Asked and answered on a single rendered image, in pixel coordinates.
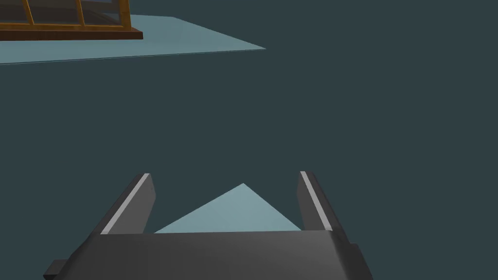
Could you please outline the wooden framed window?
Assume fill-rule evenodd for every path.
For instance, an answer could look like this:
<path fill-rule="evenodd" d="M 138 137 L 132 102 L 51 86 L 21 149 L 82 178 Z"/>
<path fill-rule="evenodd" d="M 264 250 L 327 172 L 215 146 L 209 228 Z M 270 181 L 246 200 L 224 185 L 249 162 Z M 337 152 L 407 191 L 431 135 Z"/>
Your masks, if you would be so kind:
<path fill-rule="evenodd" d="M 0 0 L 0 41 L 141 39 L 129 0 Z"/>

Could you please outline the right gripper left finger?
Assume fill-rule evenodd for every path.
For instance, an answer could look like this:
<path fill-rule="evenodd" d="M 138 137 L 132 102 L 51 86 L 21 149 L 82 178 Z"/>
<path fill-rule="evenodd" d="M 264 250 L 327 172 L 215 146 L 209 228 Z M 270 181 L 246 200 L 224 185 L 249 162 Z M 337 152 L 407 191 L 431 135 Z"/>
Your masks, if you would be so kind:
<path fill-rule="evenodd" d="M 156 199 L 150 173 L 139 174 L 100 221 L 100 234 L 141 234 Z"/>

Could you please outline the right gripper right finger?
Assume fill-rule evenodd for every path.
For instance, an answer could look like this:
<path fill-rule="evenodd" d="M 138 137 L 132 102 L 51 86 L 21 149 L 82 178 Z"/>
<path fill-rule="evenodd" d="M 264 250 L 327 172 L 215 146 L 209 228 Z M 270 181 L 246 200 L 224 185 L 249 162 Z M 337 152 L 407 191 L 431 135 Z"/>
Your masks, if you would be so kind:
<path fill-rule="evenodd" d="M 305 230 L 339 232 L 335 213 L 312 172 L 300 171 L 297 198 Z"/>

